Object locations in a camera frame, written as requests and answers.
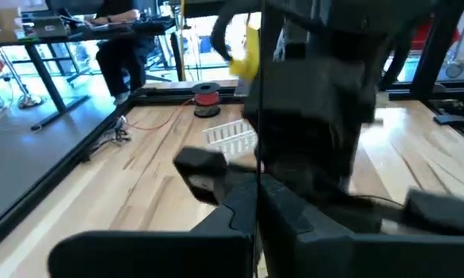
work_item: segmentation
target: wooden tabletop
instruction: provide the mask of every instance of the wooden tabletop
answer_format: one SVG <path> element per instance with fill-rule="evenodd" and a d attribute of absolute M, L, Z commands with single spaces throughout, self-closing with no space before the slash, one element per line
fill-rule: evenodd
<path fill-rule="evenodd" d="M 135 107 L 138 127 L 164 122 L 177 107 Z M 130 129 L 133 140 L 107 146 L 81 164 L 0 245 L 0 278 L 47 277 L 46 258 L 58 241 L 92 229 L 189 230 L 211 211 L 197 202 L 172 165 L 185 145 L 204 146 L 202 131 L 240 118 L 239 105 L 219 116 L 183 108 L 155 131 Z M 464 138 L 432 121 L 417 101 L 378 110 L 383 126 L 362 131 L 351 192 L 403 202 L 409 188 L 464 196 Z M 253 157 L 246 158 L 249 163 Z M 264 263 L 260 265 L 265 276 Z"/>

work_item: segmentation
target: floor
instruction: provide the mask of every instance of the floor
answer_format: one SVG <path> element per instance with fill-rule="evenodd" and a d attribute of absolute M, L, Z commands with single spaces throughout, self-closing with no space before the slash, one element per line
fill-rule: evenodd
<path fill-rule="evenodd" d="M 93 83 L 73 90 L 64 79 L 56 78 L 55 81 L 66 103 L 88 91 L 96 92 L 92 88 L 95 86 Z M 24 82 L 46 102 L 39 107 L 20 110 L 17 107 L 18 88 L 12 85 L 12 95 L 8 84 L 0 83 L 0 95 L 7 105 L 13 100 L 10 109 L 0 116 L 0 216 L 114 109 L 105 90 L 105 96 L 102 93 L 94 95 L 53 125 L 32 132 L 30 127 L 56 112 L 56 108 L 40 79 L 28 78 Z"/>
<path fill-rule="evenodd" d="M 154 127 L 177 107 L 136 107 L 127 116 Z M 185 107 L 155 131 L 130 129 L 133 140 L 107 146 L 80 164 L 0 244 L 0 278 L 47 277 L 54 245 L 92 229 L 189 230 L 213 209 L 194 200 L 171 159 L 185 145 L 204 146 L 201 131 L 239 119 L 239 105 L 222 106 L 209 120 Z M 464 138 L 439 127 L 416 101 L 395 102 L 377 112 L 383 126 L 364 129 L 351 192 L 403 202 L 409 188 L 464 196 Z M 245 161 L 252 163 L 251 156 Z M 264 277 L 264 264 L 260 276 Z"/>

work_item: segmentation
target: red wire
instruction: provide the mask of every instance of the red wire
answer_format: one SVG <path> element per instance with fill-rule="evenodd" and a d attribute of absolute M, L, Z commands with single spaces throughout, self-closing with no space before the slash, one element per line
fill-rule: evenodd
<path fill-rule="evenodd" d="M 160 124 L 160 125 L 158 125 L 156 127 L 137 127 L 137 126 L 135 126 L 133 124 L 130 124 L 129 122 L 127 122 L 126 125 L 128 125 L 129 127 L 135 128 L 137 130 L 140 130 L 140 131 L 154 131 L 154 130 L 157 130 L 159 128 L 162 128 L 165 124 L 168 124 L 168 122 L 170 122 L 170 120 L 173 117 L 173 115 L 175 114 L 175 112 L 178 111 L 178 115 L 180 115 L 180 113 L 182 112 L 182 108 L 184 108 L 184 106 L 187 103 L 189 103 L 189 102 L 191 102 L 193 100 L 194 100 L 193 98 L 191 98 L 190 100 L 186 100 L 184 103 L 182 103 L 180 105 L 180 107 L 178 107 L 177 109 L 173 110 L 173 112 L 171 112 L 170 117 L 168 117 L 168 119 L 163 124 Z"/>

